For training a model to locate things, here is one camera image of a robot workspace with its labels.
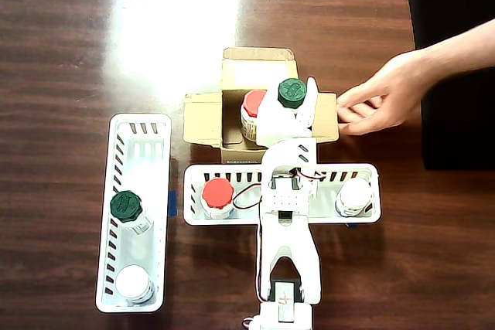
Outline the person's bare hand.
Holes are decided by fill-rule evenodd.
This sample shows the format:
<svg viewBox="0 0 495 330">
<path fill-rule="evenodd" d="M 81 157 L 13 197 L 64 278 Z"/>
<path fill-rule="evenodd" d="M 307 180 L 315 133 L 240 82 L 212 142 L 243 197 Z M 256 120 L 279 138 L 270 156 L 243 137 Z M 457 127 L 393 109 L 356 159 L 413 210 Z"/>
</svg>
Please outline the person's bare hand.
<svg viewBox="0 0 495 330">
<path fill-rule="evenodd" d="M 425 92 L 422 60 L 419 51 L 398 55 L 341 94 L 336 103 L 340 133 L 363 135 L 402 124 Z"/>
</svg>

